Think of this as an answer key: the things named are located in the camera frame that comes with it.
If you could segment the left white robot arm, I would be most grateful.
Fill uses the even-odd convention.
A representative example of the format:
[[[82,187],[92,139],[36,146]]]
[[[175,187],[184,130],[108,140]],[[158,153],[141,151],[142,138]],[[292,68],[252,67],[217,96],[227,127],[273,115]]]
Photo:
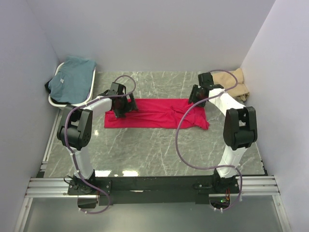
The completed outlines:
[[[108,111],[123,118],[137,109],[133,91],[126,92],[126,87],[117,82],[87,104],[65,106],[56,136],[70,153],[76,178],[88,181],[95,174],[87,148],[93,119]]]

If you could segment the red t shirt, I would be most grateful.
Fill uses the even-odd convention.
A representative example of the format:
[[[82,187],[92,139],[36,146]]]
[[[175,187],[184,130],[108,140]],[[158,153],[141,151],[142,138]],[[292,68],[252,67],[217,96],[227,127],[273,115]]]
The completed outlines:
[[[180,120],[192,106],[187,99],[137,99],[138,110],[117,118],[113,111],[105,113],[104,128],[177,129]]]

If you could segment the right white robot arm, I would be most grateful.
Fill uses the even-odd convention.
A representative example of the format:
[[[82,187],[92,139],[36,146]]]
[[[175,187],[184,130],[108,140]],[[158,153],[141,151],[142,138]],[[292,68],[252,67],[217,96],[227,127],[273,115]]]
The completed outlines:
[[[223,139],[225,149],[216,168],[220,178],[230,178],[237,174],[238,166],[245,151],[257,140],[256,111],[254,107],[246,107],[231,97],[221,84],[215,84],[211,73],[198,75],[198,85],[193,85],[189,103],[205,106],[203,99],[210,97],[225,116]]]

